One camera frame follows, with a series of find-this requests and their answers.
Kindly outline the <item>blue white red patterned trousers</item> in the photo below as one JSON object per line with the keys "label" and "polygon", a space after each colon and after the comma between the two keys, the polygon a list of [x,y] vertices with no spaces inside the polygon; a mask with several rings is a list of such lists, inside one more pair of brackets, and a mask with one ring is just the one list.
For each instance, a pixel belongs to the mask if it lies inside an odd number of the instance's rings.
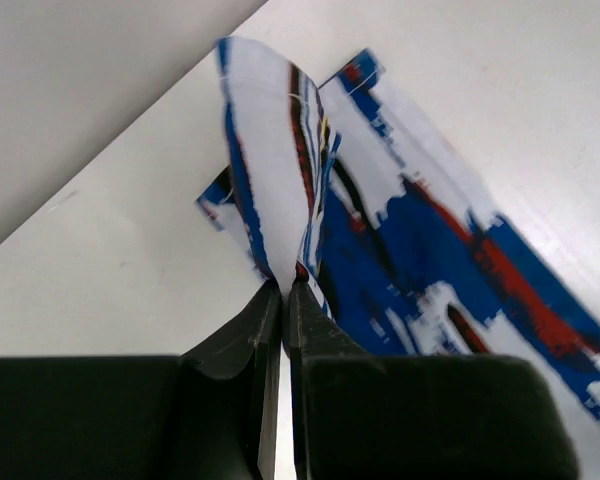
{"label": "blue white red patterned trousers", "polygon": [[600,456],[600,321],[372,52],[322,85],[255,40],[222,38],[216,55],[229,164],[198,205],[257,274],[306,279],[373,353],[532,362]]}

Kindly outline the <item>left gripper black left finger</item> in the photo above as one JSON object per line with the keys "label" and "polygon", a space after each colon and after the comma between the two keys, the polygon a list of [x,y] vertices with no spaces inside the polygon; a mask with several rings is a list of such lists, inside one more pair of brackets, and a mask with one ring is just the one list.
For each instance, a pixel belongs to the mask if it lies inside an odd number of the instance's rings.
{"label": "left gripper black left finger", "polygon": [[0,479],[270,479],[279,317],[262,285],[182,355],[0,358]]}

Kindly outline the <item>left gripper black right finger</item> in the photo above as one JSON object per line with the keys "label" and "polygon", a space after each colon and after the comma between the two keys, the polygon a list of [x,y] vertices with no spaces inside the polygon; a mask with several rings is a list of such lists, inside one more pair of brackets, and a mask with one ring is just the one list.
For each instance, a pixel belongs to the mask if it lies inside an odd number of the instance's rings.
{"label": "left gripper black right finger", "polygon": [[576,479],[549,387],[500,355],[379,356],[289,296],[294,463],[300,479]]}

